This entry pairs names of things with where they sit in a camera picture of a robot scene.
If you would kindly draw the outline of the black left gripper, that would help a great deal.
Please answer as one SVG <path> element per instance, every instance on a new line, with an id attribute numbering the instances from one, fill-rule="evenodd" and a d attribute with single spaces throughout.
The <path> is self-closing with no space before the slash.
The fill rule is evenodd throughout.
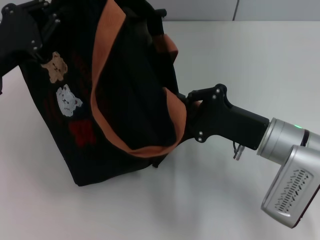
<path id="1" fill-rule="evenodd" d="M 39 28 L 35 14 L 42 13 L 51 4 L 48 0 L 32 0 L 16 5 L 8 3 L 1 9 L 0 22 L 0 76 L 10 72 L 24 60 L 39 57 L 43 41 L 48 41 L 60 25 L 57 13 Z"/>

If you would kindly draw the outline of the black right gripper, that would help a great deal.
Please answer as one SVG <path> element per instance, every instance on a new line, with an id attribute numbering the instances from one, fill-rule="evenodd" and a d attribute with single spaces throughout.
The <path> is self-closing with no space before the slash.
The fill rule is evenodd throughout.
<path id="1" fill-rule="evenodd" d="M 199 104 L 187 127 L 200 143 L 217 135 L 256 150 L 270 123 L 268 118 L 231 104 L 223 84 L 193 90 L 187 96 L 178 93 L 177 101 L 185 106 Z"/>

